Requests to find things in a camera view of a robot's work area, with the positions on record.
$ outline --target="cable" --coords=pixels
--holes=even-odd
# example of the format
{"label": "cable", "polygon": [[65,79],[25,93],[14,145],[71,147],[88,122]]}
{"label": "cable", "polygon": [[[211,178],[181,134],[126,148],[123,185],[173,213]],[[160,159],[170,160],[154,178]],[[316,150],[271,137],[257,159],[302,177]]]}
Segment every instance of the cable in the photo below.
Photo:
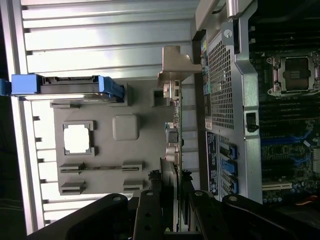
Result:
{"label": "cable", "polygon": [[23,209],[23,208],[22,208],[22,207],[20,207],[20,206],[13,206],[13,205],[5,204],[5,203],[0,203],[0,205],[7,206],[7,207],[9,207],[9,208]]}
{"label": "cable", "polygon": [[213,11],[212,12],[212,14],[218,14],[218,13],[221,13],[222,12],[222,10],[225,8],[225,6],[227,5],[227,3],[225,2],[223,5],[222,5],[222,7],[220,8],[220,9],[218,9],[218,10],[216,10],[216,11]]}
{"label": "cable", "polygon": [[310,197],[308,197],[308,198],[306,199],[307,201],[300,202],[300,203],[296,203],[295,205],[297,205],[297,206],[303,206],[303,205],[311,204],[311,203],[313,203],[317,198],[318,198],[318,196],[312,195],[312,196],[310,196]]}
{"label": "cable", "polygon": [[9,208],[9,207],[0,207],[0,210],[23,211],[23,209],[18,209],[18,208]]}

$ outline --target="gray plastic block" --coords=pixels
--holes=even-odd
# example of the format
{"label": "gray plastic block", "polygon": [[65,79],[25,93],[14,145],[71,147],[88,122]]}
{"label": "gray plastic block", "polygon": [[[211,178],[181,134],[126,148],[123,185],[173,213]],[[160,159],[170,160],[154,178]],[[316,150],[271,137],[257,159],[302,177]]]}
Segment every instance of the gray plastic block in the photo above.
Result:
{"label": "gray plastic block", "polygon": [[139,138],[138,117],[134,114],[115,115],[112,119],[113,139],[132,141]]}
{"label": "gray plastic block", "polygon": [[84,190],[86,189],[85,187],[85,182],[66,182],[64,183],[60,190],[61,195],[80,195]]}

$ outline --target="ventilation grille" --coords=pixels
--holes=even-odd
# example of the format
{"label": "ventilation grille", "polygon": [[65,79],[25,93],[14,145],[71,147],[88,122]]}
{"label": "ventilation grille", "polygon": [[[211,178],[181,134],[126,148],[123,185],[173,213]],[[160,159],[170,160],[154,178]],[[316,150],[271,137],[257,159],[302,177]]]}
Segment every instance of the ventilation grille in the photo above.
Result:
{"label": "ventilation grille", "polygon": [[223,144],[230,144],[230,139],[225,137],[225,136],[219,136],[219,142],[223,143]]}
{"label": "ventilation grille", "polygon": [[212,124],[234,129],[230,50],[220,41],[208,55]]}

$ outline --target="pcie slot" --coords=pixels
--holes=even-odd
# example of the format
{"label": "pcie slot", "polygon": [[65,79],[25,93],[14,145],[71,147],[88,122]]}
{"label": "pcie slot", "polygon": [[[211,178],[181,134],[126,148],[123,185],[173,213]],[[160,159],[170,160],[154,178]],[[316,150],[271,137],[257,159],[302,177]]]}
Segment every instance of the pcie slot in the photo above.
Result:
{"label": "pcie slot", "polygon": [[223,183],[222,188],[224,188],[227,192],[234,194],[239,193],[239,184],[235,177],[229,175],[229,173],[225,171],[221,171],[220,179]]}
{"label": "pcie slot", "polygon": [[220,154],[226,156],[229,159],[236,160],[237,159],[237,146],[234,144],[225,144],[223,142],[219,142],[219,152]]}
{"label": "pcie slot", "polygon": [[262,191],[270,191],[270,190],[285,190],[291,189],[292,182],[281,181],[281,182],[264,182],[262,184]]}
{"label": "pcie slot", "polygon": [[220,159],[220,166],[222,170],[237,176],[238,175],[238,166],[237,163],[232,160]]}

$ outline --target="circuit board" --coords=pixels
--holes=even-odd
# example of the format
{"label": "circuit board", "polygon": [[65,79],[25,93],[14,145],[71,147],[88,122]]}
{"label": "circuit board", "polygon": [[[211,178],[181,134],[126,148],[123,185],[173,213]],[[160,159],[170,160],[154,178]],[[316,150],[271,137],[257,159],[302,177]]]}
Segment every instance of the circuit board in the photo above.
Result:
{"label": "circuit board", "polygon": [[320,174],[314,161],[318,160],[320,149],[320,119],[270,122],[260,127],[262,186],[273,183],[279,188],[264,190],[263,203],[316,194],[320,189]]}
{"label": "circuit board", "polygon": [[272,69],[268,56],[251,56],[259,80],[262,201],[274,205],[316,194],[320,174],[314,168],[320,151],[320,98],[268,95]]}

